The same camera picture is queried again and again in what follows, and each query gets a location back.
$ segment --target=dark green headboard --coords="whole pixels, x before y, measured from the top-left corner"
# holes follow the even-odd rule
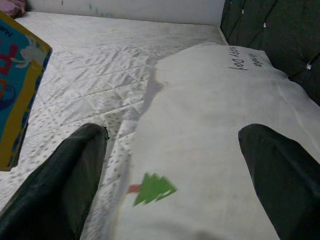
[[[320,106],[320,0],[226,0],[230,45],[264,50]]]

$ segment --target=yellow book cover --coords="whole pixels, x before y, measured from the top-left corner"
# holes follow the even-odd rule
[[[18,164],[51,47],[0,11],[0,171]]]

